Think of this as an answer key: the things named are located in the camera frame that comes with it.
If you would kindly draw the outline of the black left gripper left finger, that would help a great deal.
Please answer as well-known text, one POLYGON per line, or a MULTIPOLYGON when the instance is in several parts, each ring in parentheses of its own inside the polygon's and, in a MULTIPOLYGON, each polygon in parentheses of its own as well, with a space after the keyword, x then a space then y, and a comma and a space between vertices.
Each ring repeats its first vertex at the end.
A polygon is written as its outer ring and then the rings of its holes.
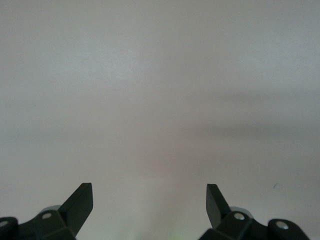
POLYGON ((19 224, 12 216, 0 219, 2 240, 75 240, 93 210, 93 187, 82 183, 58 207, 49 207, 19 224))

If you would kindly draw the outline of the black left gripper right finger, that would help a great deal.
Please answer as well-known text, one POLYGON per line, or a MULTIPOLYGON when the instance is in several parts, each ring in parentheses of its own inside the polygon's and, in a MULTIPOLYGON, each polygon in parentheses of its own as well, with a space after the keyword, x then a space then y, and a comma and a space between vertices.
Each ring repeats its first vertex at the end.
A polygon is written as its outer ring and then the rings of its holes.
POLYGON ((206 186, 206 212, 211 223, 201 240, 308 240, 294 222, 271 219, 267 225, 256 221, 245 210, 231 208, 216 184, 206 186))

